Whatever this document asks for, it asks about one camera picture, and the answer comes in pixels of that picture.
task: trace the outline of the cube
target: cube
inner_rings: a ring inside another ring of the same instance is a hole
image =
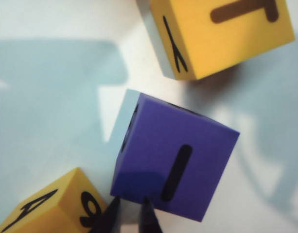
[[[285,0],[152,0],[178,80],[198,80],[295,39]]]
[[[201,221],[239,133],[205,116],[140,94],[111,195]]]
[[[20,203],[0,225],[0,233],[87,233],[106,203],[75,168]]]

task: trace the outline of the white surface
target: white surface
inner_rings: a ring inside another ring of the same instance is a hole
[[[194,83],[165,77],[147,5],[0,0],[0,223],[75,166],[112,199],[111,132],[131,88],[241,132],[203,222],[157,211],[166,233],[298,233],[298,0],[296,42]],[[138,207],[123,202],[122,233],[138,232]]]

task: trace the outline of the letter block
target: letter block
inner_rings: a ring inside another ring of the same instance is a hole
[[[140,94],[116,161],[111,195],[201,221],[239,133]]]
[[[295,39],[285,0],[152,0],[178,80],[197,80]]]
[[[98,191],[75,168],[20,203],[0,233],[87,233],[105,209]]]

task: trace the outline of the cube face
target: cube face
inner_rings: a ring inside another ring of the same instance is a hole
[[[111,194],[201,221],[238,132],[141,94],[115,169]]]
[[[89,201],[95,202],[93,210]],[[88,178],[75,168],[20,203],[0,225],[0,233],[86,233],[105,208]]]
[[[152,0],[151,11],[176,79],[201,79],[295,39],[285,0]],[[177,69],[173,43],[188,72]]]

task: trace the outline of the black letter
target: black letter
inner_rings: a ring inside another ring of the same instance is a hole
[[[18,218],[13,221],[11,224],[9,224],[7,227],[5,227],[3,229],[2,232],[6,231],[8,228],[10,228],[11,226],[13,226],[16,222],[20,221],[22,218],[24,218],[27,214],[29,214],[32,210],[36,209],[38,206],[40,206],[41,204],[43,204],[43,202],[45,202],[46,200],[48,200],[49,198],[51,198],[52,195],[54,195],[56,192],[58,191],[58,189],[48,193],[48,194],[45,194],[44,196],[38,198],[38,199],[35,199],[27,204],[25,204],[20,210],[23,210],[21,212],[21,214],[18,216]]]
[[[89,192],[83,192],[81,195],[82,205],[87,213],[88,217],[80,217],[80,221],[83,227],[92,227],[95,223],[95,221],[100,217],[101,215],[101,209],[96,201],[96,199],[89,193]],[[93,213],[88,206],[88,202],[92,202],[96,208],[96,213]]]

